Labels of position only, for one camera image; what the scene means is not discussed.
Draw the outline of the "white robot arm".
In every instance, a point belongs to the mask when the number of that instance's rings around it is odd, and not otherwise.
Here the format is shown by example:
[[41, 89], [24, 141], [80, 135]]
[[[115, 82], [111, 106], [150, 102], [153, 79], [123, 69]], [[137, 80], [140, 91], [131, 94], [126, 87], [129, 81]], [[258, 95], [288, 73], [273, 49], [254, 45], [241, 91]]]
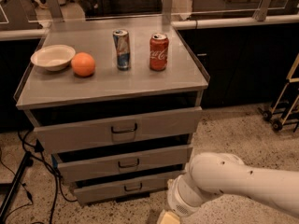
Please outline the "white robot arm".
[[167, 207], [157, 224], [180, 224], [204, 203], [223, 194], [243, 196], [299, 216], [299, 173], [247, 166], [229, 153], [195, 155], [184, 173], [168, 181]]

